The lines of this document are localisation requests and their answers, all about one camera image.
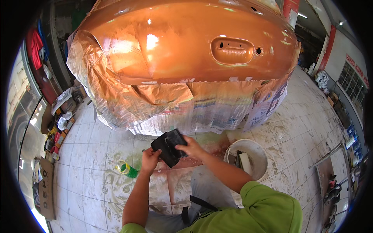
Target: blue cloth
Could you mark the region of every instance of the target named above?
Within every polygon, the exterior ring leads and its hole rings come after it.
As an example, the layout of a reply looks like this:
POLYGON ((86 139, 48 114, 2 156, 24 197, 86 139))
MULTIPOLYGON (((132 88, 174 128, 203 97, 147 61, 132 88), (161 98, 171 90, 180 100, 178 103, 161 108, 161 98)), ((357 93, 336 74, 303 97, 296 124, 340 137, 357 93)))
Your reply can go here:
POLYGON ((49 57, 49 49, 48 49, 46 36, 45 36, 45 34, 43 32, 43 27, 41 25, 41 20, 40 19, 38 21, 38 31, 39 31, 39 35, 40 35, 41 41, 43 42, 43 47, 45 49, 45 52, 44 52, 44 61, 47 61, 48 57, 49 57))

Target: black strap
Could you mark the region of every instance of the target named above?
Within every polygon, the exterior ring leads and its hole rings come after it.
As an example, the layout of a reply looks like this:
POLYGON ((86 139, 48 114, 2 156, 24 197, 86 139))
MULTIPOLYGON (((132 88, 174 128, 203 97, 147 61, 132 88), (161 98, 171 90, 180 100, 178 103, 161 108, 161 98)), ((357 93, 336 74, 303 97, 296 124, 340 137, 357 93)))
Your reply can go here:
POLYGON ((189 215, 188 215, 188 207, 187 206, 183 207, 183 211, 181 212, 181 219, 183 220, 184 224, 187 224, 187 225, 190 224, 189 215))
POLYGON ((213 210, 213 211, 219 211, 215 206, 211 205, 210 203, 197 198, 195 196, 190 195, 190 201, 196 203, 197 205, 200 205, 202 207, 205 207, 207 209, 213 210))

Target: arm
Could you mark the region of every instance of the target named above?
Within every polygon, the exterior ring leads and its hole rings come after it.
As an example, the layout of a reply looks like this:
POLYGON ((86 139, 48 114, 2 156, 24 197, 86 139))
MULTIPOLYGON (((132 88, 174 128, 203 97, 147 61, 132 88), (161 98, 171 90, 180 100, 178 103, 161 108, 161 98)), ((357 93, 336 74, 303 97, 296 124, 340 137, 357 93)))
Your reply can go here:
POLYGON ((158 156, 161 150, 153 152, 152 148, 142 153, 142 166, 134 189, 128 197, 123 208, 122 226, 127 223, 137 223, 143 227, 146 225, 149 211, 149 181, 157 166, 158 156))
POLYGON ((206 165, 214 175, 231 190, 240 193, 243 185, 253 180, 251 175, 243 170, 220 161, 215 156, 207 153, 193 138, 187 136, 183 137, 188 145, 176 145, 175 148, 184 151, 192 158, 201 160, 203 164, 206 165))

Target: man's left hand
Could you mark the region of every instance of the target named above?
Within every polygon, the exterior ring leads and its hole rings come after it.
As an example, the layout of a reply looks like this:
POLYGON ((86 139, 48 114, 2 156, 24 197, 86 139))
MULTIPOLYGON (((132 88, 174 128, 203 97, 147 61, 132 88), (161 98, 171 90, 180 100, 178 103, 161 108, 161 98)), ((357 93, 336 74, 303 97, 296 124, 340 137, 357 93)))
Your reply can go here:
POLYGON ((162 150, 153 151, 153 148, 148 148, 142 153, 142 165, 141 171, 153 174, 154 169, 158 163, 158 156, 162 153, 162 150))

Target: sponge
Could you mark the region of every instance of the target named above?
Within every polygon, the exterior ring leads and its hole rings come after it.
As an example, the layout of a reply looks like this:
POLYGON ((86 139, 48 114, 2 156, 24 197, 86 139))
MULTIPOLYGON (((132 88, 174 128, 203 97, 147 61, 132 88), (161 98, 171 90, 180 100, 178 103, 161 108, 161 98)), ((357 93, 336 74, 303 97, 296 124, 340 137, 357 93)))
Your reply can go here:
POLYGON ((239 154, 239 158, 241 159, 243 170, 247 174, 252 175, 253 170, 251 169, 251 164, 250 164, 249 156, 247 155, 247 153, 239 154))

